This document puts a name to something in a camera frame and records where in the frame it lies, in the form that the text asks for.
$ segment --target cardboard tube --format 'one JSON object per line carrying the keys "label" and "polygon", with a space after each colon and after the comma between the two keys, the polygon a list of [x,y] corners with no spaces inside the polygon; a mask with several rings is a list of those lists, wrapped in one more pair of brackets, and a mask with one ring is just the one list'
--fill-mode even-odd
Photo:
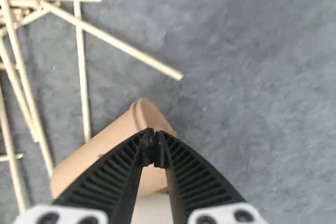
{"label": "cardboard tube", "polygon": [[[57,198],[87,168],[122,141],[147,127],[175,134],[168,121],[148,99],[140,99],[117,120],[56,166],[51,177],[51,194]],[[165,170],[144,167],[138,197],[167,187]]]}

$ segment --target screw hole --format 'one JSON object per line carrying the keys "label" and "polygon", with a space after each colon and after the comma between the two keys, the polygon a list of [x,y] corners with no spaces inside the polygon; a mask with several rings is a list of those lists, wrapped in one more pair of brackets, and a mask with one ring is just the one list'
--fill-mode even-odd
{"label": "screw hole", "polygon": [[252,222],[252,221],[254,221],[253,216],[245,210],[236,211],[235,212],[235,218],[238,222]]}
{"label": "screw hole", "polygon": [[86,217],[82,219],[78,224],[98,224],[98,220],[95,217]]}
{"label": "screw hole", "polygon": [[217,224],[216,220],[209,215],[198,217],[196,224]]}
{"label": "screw hole", "polygon": [[56,224],[58,220],[58,214],[55,212],[49,212],[39,218],[37,224]]}

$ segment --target pile of wooden sticks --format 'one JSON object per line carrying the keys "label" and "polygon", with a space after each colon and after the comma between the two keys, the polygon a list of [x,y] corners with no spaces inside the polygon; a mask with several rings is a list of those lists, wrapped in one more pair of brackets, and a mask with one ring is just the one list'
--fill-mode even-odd
{"label": "pile of wooden sticks", "polygon": [[[74,15],[60,8],[61,1],[73,2]],[[33,92],[26,72],[22,51],[20,49],[16,34],[17,28],[27,25],[48,13],[52,13],[75,25],[85,142],[91,139],[91,128],[83,31],[86,31],[104,40],[108,44],[118,48],[119,50],[142,61],[143,63],[151,66],[152,68],[162,72],[163,74],[175,80],[180,80],[183,76],[182,73],[177,71],[176,69],[167,66],[166,64],[156,60],[152,56],[134,48],[131,45],[128,45],[127,43],[115,38],[107,32],[95,27],[94,25],[83,21],[81,17],[80,2],[100,1],[102,0],[0,0],[0,24],[3,24],[3,27],[0,28],[0,57],[3,62],[0,63],[0,69],[6,70],[9,81],[12,85],[15,96],[19,103],[19,107],[23,113],[31,136],[34,142],[39,143],[40,145],[49,176],[52,175],[54,164],[53,160],[51,159],[49,147],[46,141],[37,106],[34,100]],[[3,37],[7,34],[9,36],[9,41],[11,43],[16,62],[11,61],[7,48],[4,44]],[[14,151],[14,145],[11,138],[11,133],[9,131],[8,119],[5,110],[3,93],[1,91],[1,85],[0,123],[7,152],[6,155],[0,155],[0,162],[9,161],[10,171],[12,174],[15,194],[18,203],[18,209],[21,212],[24,211],[27,207],[27,200],[24,196],[22,183],[19,178],[19,172],[17,167],[17,159],[22,158],[23,154],[16,154]]]}

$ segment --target gray carpet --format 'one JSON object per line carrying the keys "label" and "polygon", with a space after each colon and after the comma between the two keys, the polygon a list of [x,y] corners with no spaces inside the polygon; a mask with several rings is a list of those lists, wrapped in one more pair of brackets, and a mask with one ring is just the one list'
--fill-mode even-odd
{"label": "gray carpet", "polygon": [[[86,35],[94,134],[148,97],[270,223],[334,223],[336,0],[104,0],[83,16],[185,73],[173,81]],[[75,30],[48,15],[18,33],[57,164],[83,138]],[[28,196],[48,203],[41,152],[0,77]],[[1,163],[0,223],[16,215]]]}

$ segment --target beige cylinder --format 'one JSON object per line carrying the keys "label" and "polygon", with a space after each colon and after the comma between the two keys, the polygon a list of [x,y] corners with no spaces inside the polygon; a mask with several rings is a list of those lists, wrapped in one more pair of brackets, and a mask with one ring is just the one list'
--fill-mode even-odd
{"label": "beige cylinder", "polygon": [[[176,133],[158,108],[148,99],[140,99],[130,109],[88,143],[73,152],[56,166],[51,177],[51,193],[57,198],[76,178],[89,168],[99,157],[138,131],[147,127]],[[165,171],[153,165],[142,170],[138,197],[148,195],[167,186]]]}

